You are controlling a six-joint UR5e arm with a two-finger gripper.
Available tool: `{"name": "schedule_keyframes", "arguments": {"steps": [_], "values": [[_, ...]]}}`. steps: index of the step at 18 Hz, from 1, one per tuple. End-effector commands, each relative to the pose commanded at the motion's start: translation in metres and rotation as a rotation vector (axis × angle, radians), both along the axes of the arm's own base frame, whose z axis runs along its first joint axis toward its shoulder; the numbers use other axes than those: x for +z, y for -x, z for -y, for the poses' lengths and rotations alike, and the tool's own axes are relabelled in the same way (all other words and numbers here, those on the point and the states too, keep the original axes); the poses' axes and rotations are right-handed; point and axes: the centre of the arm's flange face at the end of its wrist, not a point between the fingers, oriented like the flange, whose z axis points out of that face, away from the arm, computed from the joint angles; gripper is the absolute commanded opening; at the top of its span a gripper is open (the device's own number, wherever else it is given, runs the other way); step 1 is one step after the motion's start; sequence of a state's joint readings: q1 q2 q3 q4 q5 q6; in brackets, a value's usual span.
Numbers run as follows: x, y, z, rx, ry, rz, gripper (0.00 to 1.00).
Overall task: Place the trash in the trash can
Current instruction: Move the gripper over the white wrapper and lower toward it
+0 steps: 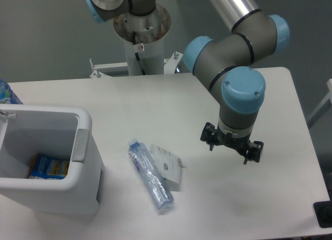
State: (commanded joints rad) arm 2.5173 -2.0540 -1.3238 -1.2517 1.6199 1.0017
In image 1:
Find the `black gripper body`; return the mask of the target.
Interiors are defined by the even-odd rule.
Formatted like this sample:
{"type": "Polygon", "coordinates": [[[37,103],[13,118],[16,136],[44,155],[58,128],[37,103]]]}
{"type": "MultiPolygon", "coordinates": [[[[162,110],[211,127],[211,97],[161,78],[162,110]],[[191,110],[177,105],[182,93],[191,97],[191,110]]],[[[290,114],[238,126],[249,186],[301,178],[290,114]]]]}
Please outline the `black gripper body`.
{"type": "Polygon", "coordinates": [[[248,150],[247,143],[249,141],[251,134],[246,135],[245,137],[237,137],[233,132],[223,133],[219,127],[214,130],[213,138],[211,143],[211,150],[214,146],[224,145],[228,148],[236,150],[238,153],[246,153],[248,150]]]}

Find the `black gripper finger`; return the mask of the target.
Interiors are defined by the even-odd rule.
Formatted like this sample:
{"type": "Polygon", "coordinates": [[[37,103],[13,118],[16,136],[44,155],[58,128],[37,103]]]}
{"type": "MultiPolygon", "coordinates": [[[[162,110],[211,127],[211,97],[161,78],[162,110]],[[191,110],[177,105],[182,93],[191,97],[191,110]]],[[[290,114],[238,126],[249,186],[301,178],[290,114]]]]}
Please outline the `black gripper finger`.
{"type": "Polygon", "coordinates": [[[209,145],[209,150],[212,151],[215,146],[215,126],[210,122],[206,122],[200,140],[209,145]]]}
{"type": "Polygon", "coordinates": [[[264,143],[261,141],[249,141],[246,145],[246,152],[244,155],[244,162],[243,164],[246,165],[248,161],[260,162],[260,157],[262,155],[264,148],[264,143]]]}

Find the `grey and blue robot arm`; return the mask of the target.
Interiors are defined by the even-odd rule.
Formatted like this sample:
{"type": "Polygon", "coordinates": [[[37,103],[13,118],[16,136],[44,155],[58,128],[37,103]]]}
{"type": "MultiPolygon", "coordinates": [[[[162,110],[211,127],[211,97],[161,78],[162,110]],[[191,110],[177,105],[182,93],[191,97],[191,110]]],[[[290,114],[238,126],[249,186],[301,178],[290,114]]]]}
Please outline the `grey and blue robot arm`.
{"type": "MultiPolygon", "coordinates": [[[[218,124],[206,123],[201,140],[211,148],[236,150],[246,162],[259,162],[264,144],[251,141],[254,123],[265,98],[266,82],[250,65],[283,49],[289,42],[287,22],[265,15],[254,0],[210,0],[231,34],[219,42],[199,36],[183,54],[188,70],[218,102],[218,124]]],[[[130,75],[164,72],[163,50],[170,17],[156,0],[85,0],[97,22],[113,20],[125,41],[130,75]]]]}

